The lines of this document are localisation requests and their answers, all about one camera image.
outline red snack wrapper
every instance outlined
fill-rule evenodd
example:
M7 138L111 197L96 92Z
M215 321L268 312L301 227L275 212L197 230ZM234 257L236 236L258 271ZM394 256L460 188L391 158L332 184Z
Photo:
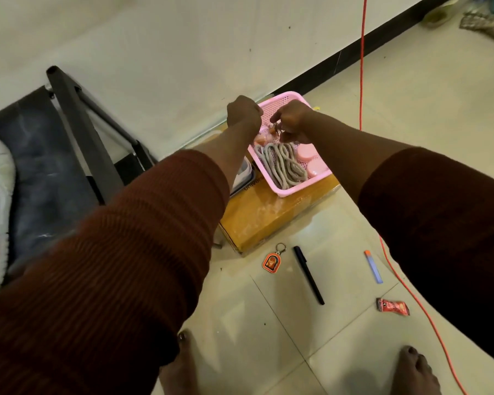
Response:
M403 316L409 316L410 310L402 301L389 301L384 298L377 298L377 310L379 312L395 312Z

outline orange cable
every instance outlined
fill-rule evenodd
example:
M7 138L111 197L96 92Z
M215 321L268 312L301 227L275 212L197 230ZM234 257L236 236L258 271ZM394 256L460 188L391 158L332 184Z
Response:
M364 0L364 7L363 7L363 12L362 12L362 30L361 30L361 35L360 35L360 105L359 105L359 130L361 130L361 131L362 131L362 94L363 94L362 89L363 89L363 79L364 79L364 25L366 23L366 7L367 7L367 5L368 5L368 0ZM463 385L461 384L459 378L456 375L456 371L454 369L454 365L452 365L452 360L450 358L450 355L448 354L448 351L446 349L445 343L443 342L443 340L441 338L441 335L439 334L439 331L437 331L437 327L434 324L434 321L432 320L432 318L430 317L430 315L426 311L425 307L422 305L421 301L415 296L415 294L412 292L412 290L409 289L408 285L406 285L406 283L402 280L402 278L399 276L399 274L397 274L397 272L395 271L394 267L390 263L390 260L388 259L388 254L386 252L386 248L384 247L384 243L382 242L382 238L380 236L379 236L379 240L380 240L380 245L382 247L382 252L384 252L384 257L386 258L386 262L388 262L388 264L390 265L390 269L392 269L392 271L394 272L395 277L397 278L397 280L399 280L401 282L401 284L404 286L404 288L406 288L406 290L410 293L410 295L413 297L413 299L415 299L415 301L417 302L417 305L419 305L420 308L422 309L422 311L425 313L426 317L428 318L428 321L430 322L432 328L434 329L434 332L435 332L435 334L437 336L437 339L439 339L439 342L441 343L441 346L443 348L443 352L445 353L446 360L448 362L448 366L450 367L450 371L452 373L452 376L454 376L454 379L455 379L457 385L459 386L460 390L462 391L462 393L464 395L468 395L467 391L465 390L465 388L463 387Z

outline orange keychain pendant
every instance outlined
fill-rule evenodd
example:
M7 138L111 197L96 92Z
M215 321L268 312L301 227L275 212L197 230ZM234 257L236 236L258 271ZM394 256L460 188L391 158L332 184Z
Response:
M283 245L283 250L279 250L278 246ZM268 254L265 259L263 260L262 267L267 270L269 273L276 273L278 268L280 267L280 264L282 263L282 258L280 257L280 254L285 252L287 247L283 243L278 243L277 244L277 252L271 252Z

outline black pen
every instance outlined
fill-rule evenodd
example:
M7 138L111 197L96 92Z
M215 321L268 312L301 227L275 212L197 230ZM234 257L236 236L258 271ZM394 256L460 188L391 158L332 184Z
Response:
M305 278L308 279L309 285L311 285L311 289L315 293L318 303L324 305L324 300L322 299L322 295L320 295L320 291L318 290L318 287L316 286L313 276L311 275L311 272L308 269L308 265L307 265L308 261L305 260L302 250L300 249L299 246L296 245L293 247L293 251L294 254L296 255L296 259L298 259L298 263L300 264L300 266L302 266L302 270L304 271Z

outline brown ribbed sleeve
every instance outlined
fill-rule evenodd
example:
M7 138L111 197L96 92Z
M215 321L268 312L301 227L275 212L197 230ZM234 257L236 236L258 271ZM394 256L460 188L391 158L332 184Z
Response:
M0 394L150 394L198 303L229 187L164 159L0 292Z
M359 208L425 299L494 358L494 179L410 148L370 176Z

